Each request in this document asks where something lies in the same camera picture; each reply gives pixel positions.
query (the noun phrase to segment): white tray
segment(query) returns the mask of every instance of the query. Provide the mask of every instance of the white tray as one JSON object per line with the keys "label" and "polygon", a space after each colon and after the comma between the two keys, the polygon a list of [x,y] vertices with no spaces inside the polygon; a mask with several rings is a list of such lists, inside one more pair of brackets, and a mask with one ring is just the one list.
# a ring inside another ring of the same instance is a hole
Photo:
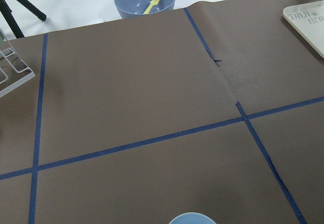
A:
{"label": "white tray", "polygon": [[324,1],[287,7],[283,16],[324,58]]}

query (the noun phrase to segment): fork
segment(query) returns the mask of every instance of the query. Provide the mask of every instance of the fork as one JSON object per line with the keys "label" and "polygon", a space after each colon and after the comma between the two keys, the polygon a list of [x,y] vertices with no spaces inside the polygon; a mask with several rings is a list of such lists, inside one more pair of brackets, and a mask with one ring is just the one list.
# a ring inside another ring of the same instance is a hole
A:
{"label": "fork", "polygon": [[150,5],[147,7],[147,9],[144,11],[143,14],[144,14],[144,15],[148,14],[148,13],[151,11],[152,7],[153,7],[154,5],[157,5],[158,2],[160,2],[160,0],[152,0],[152,1],[150,2]]}

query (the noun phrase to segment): black tripod leg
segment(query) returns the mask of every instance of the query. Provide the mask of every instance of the black tripod leg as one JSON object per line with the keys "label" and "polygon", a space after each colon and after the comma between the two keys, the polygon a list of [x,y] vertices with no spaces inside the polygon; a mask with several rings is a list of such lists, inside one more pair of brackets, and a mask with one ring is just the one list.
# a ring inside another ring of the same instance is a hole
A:
{"label": "black tripod leg", "polygon": [[36,8],[31,2],[28,0],[17,0],[21,3],[25,8],[27,8],[30,12],[32,12],[38,19],[44,21],[46,20],[46,14],[42,13],[38,8]]}
{"label": "black tripod leg", "polygon": [[14,17],[12,16],[11,10],[5,0],[0,0],[0,11],[1,11],[2,15],[4,16],[6,22],[8,23],[10,29],[14,33],[15,37],[23,38],[24,34],[22,33],[21,29],[19,28]]}

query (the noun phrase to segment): tripod leg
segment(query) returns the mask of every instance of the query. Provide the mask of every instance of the tripod leg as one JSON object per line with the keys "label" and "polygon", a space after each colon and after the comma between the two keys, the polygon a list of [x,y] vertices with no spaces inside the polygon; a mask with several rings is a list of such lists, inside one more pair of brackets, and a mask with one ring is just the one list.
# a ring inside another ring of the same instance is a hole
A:
{"label": "tripod leg", "polygon": [[31,2],[28,0],[17,0],[21,3],[25,8],[27,8],[30,12],[32,12],[38,19],[44,21],[46,20],[46,14],[42,13],[38,8],[36,8]]}
{"label": "tripod leg", "polygon": [[24,34],[22,33],[21,29],[19,28],[16,20],[11,14],[11,10],[7,5],[5,0],[0,0],[0,11],[4,16],[6,22],[8,23],[9,27],[11,28],[12,32],[14,33],[16,38],[23,38]]}

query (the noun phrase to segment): yellow fork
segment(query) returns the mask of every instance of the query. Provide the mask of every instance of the yellow fork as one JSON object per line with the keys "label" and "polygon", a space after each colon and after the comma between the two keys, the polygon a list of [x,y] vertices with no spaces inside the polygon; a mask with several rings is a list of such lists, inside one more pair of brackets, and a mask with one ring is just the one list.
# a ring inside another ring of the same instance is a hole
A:
{"label": "yellow fork", "polygon": [[151,11],[152,7],[153,7],[154,5],[157,5],[158,2],[160,2],[160,0],[152,0],[152,1],[150,2],[150,5],[147,7],[147,9],[145,10],[145,12],[144,12],[143,14],[144,14],[144,15],[148,14],[148,13]]}

